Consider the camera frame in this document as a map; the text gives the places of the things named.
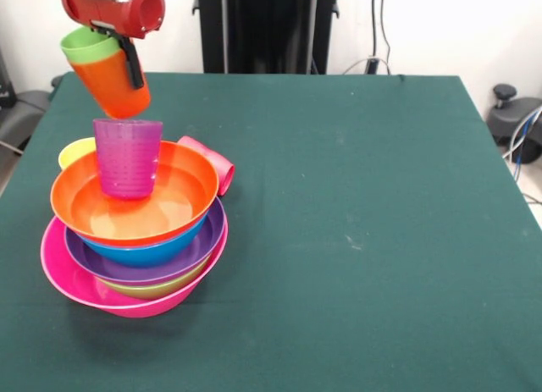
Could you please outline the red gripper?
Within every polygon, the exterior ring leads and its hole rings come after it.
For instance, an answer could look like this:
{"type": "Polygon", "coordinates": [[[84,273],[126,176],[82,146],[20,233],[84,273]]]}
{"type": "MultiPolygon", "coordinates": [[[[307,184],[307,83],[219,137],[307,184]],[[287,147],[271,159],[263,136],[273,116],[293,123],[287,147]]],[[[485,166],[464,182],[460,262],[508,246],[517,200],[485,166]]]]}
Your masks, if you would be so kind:
{"type": "Polygon", "coordinates": [[[64,11],[75,22],[94,29],[116,32],[113,37],[126,56],[134,90],[144,86],[136,47],[131,38],[143,39],[159,30],[165,15],[165,0],[61,0],[64,11]]]}

